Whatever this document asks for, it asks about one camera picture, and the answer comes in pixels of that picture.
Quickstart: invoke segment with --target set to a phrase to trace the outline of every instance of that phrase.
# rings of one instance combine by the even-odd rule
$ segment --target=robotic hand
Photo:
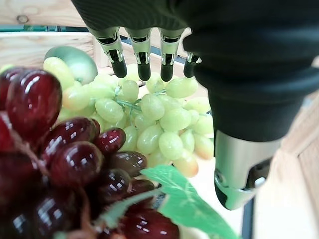
[[[209,92],[217,197],[230,210],[250,200],[304,96],[319,88],[319,69],[311,67],[319,55],[319,1],[72,1],[118,77],[127,72],[119,26],[132,40],[142,80],[151,73],[150,31],[160,29],[165,81],[180,36],[191,27],[184,73],[194,72]]]

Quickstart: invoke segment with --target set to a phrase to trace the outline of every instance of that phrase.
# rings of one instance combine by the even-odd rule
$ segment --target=wooden crate
[[[26,24],[85,26],[70,0],[0,0],[0,24]],[[120,34],[127,36],[123,28]],[[152,45],[160,47],[157,29],[152,31]],[[93,57],[99,72],[113,72],[100,45],[89,33],[23,32],[0,33],[0,66],[6,63],[41,67],[48,49],[56,45],[71,45]],[[127,64],[135,63],[130,45],[123,44]],[[178,54],[185,57],[182,44]],[[160,56],[151,55],[152,71],[160,71]],[[174,65],[174,74],[183,75],[183,64]],[[207,96],[200,87],[197,96]],[[255,201],[255,239],[319,238],[319,96],[309,96],[311,104],[302,107],[282,148],[273,160],[266,185]],[[192,180],[199,194],[216,208],[236,232],[241,231],[243,210],[227,211],[220,206],[214,189],[201,186],[203,178],[213,182],[214,162],[201,163],[199,177]]]

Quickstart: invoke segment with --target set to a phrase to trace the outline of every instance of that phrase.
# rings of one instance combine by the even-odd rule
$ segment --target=wooden wall
[[[27,19],[21,23],[18,19]],[[1,24],[27,24],[27,25],[58,25],[79,26],[85,24],[70,0],[0,0],[0,23]],[[120,34],[128,36],[124,28],[120,28]],[[160,48],[160,32],[157,28],[152,30],[152,45]],[[186,29],[182,39],[190,34]],[[179,44],[178,55],[186,57],[186,52]]]

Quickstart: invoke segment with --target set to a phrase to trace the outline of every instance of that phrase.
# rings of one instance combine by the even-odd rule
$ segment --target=green leaf
[[[162,192],[169,194],[160,212],[179,225],[193,227],[224,239],[238,239],[224,219],[200,198],[190,182],[173,166],[144,169],[142,174],[162,184]]]

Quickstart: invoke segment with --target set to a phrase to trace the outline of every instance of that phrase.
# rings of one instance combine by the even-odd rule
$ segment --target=black fabric
[[[214,129],[241,139],[284,136],[319,88],[319,0],[72,0],[91,32],[191,27],[184,48],[208,88]],[[167,69],[163,77],[170,79]]]

